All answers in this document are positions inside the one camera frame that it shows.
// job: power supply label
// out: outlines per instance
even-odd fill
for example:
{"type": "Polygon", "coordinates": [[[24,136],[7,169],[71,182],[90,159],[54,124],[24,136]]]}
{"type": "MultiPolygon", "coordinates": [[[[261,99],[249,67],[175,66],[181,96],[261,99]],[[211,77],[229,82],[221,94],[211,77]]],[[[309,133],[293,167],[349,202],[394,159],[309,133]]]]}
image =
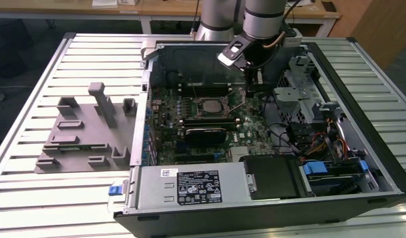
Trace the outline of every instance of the power supply label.
{"type": "Polygon", "coordinates": [[[178,173],[178,203],[183,205],[222,202],[219,171],[178,173]]]}

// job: blue drive latch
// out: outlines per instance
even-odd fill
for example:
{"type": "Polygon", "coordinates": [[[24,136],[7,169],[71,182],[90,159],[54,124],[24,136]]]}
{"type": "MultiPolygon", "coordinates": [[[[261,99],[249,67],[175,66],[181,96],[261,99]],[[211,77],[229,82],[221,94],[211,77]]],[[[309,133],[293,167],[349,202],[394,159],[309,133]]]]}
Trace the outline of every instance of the blue drive latch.
{"type": "Polygon", "coordinates": [[[328,173],[328,168],[324,162],[317,161],[317,162],[308,162],[303,165],[305,173],[306,175],[310,174],[320,174],[320,173],[328,173]]]}
{"type": "Polygon", "coordinates": [[[110,186],[109,196],[121,196],[121,195],[123,195],[123,186],[122,185],[110,186]]]}
{"type": "Polygon", "coordinates": [[[361,161],[360,161],[360,164],[361,164],[361,167],[362,167],[364,172],[369,171],[369,165],[368,165],[366,161],[365,161],[365,160],[361,160],[361,161]]]}

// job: motherboard chip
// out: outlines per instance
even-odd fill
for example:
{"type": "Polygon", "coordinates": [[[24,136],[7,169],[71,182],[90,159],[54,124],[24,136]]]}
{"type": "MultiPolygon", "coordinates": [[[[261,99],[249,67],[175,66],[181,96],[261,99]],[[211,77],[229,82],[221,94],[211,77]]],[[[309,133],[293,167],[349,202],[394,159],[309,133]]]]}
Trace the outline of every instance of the motherboard chip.
{"type": "Polygon", "coordinates": [[[203,110],[209,113],[219,113],[222,110],[222,105],[218,100],[206,100],[203,102],[203,110]]]}

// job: slotted metal surface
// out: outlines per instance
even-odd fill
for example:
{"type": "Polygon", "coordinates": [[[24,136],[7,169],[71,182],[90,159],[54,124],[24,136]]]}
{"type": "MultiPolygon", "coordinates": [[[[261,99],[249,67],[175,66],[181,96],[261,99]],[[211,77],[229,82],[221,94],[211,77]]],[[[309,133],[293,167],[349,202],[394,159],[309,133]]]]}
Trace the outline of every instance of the slotted metal surface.
{"type": "MultiPolygon", "coordinates": [[[[191,40],[190,36],[78,34],[64,40],[0,149],[0,238],[133,238],[107,210],[109,186],[127,171],[34,173],[36,158],[59,114],[60,96],[95,103],[87,95],[91,82],[105,82],[113,101],[137,98],[143,70],[142,42],[149,39],[191,40]]],[[[306,39],[320,44],[344,82],[406,169],[406,99],[393,83],[366,62],[345,39],[306,39]]],[[[322,80],[325,90],[334,99],[322,80]]],[[[114,197],[121,204],[123,196],[114,197]]],[[[377,209],[352,220],[190,237],[406,237],[406,203],[377,209]]]]}

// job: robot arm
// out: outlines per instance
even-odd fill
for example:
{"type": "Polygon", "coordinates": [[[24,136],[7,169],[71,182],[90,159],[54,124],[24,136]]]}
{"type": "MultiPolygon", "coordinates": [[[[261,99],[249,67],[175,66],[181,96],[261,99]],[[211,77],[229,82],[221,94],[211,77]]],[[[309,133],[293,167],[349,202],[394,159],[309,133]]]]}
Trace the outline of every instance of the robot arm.
{"type": "Polygon", "coordinates": [[[267,60],[263,56],[274,54],[275,46],[285,37],[281,28],[286,2],[287,0],[246,1],[243,33],[234,38],[219,55],[221,62],[229,68],[235,66],[245,71],[247,67],[267,60]]]}
{"type": "MultiPolygon", "coordinates": [[[[278,54],[279,48],[286,43],[285,39],[297,36],[283,20],[286,3],[287,0],[246,1],[243,32],[233,39],[218,56],[227,68],[238,68],[243,72],[249,97],[253,97],[254,92],[266,91],[267,86],[261,79],[261,69],[278,54]]],[[[301,38],[299,36],[297,41],[287,46],[299,46],[301,38]]]]}

